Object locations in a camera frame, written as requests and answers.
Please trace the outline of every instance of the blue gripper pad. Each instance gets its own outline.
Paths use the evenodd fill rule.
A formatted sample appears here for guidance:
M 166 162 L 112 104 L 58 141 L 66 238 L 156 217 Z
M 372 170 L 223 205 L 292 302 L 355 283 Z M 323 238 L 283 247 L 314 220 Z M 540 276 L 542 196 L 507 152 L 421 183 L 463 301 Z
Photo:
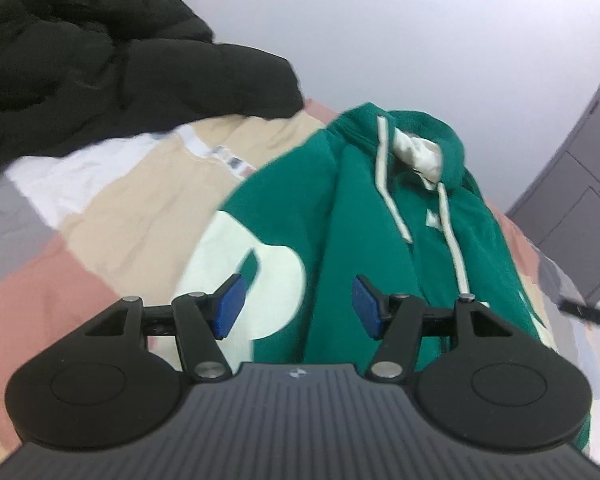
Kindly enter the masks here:
M 217 299 L 218 309 L 213 320 L 212 329 L 216 339 L 224 339 L 231 332 L 235 320 L 244 306 L 247 295 L 247 285 L 240 274 L 234 274 L 235 281 L 229 284 L 229 289 Z
M 371 294 L 358 277 L 353 279 L 351 302 L 366 333 L 370 338 L 380 339 L 382 335 L 382 320 L 378 300 Z

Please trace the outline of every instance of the clothing label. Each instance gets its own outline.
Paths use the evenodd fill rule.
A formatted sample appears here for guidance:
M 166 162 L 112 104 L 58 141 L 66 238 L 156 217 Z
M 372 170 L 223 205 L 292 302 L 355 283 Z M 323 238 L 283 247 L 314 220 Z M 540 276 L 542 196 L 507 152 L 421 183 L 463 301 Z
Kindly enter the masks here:
M 196 135 L 196 129 L 192 124 L 183 124 L 177 130 L 177 133 L 182 137 L 187 149 L 195 156 L 200 158 L 213 157 L 220 160 L 231 174 L 238 180 L 249 178 L 255 173 L 256 168 L 248 162 L 235 156 L 226 146 L 208 147 Z
M 256 171 L 251 164 L 234 156 L 226 146 L 216 146 L 211 150 L 211 154 L 224 162 L 231 174 L 239 180 L 244 180 Z
M 440 224 L 440 216 L 429 209 L 427 209 L 427 219 L 425 223 L 428 227 L 434 227 L 438 231 L 442 231 L 442 225 Z

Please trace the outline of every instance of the gray wardrobe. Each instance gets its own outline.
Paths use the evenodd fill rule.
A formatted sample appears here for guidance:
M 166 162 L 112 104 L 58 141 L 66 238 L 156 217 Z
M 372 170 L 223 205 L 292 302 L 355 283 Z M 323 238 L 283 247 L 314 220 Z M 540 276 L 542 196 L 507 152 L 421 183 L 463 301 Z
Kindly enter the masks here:
M 600 300 L 600 89 L 508 215 L 588 303 Z

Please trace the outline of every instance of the white wall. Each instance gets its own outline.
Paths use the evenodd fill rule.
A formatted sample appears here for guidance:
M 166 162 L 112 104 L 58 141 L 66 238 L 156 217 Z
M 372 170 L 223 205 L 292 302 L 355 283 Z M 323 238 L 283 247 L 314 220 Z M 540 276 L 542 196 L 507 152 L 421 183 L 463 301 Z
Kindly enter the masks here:
M 185 0 L 218 41 L 292 61 L 305 95 L 426 111 L 508 208 L 600 83 L 600 0 Z

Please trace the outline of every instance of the green hoodie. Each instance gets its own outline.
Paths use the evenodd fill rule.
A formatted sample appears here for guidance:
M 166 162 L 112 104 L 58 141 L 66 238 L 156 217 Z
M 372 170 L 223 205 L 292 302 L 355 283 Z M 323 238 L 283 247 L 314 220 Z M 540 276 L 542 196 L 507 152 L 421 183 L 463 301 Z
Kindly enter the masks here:
M 500 227 L 464 168 L 462 143 L 420 112 L 363 105 L 244 182 L 216 213 L 179 293 L 213 290 L 232 272 L 250 284 L 221 342 L 234 368 L 256 360 L 364 370 L 378 343 L 351 304 L 356 274 L 431 306 L 451 308 L 470 291 L 538 336 Z M 424 339 L 418 369 L 442 344 Z

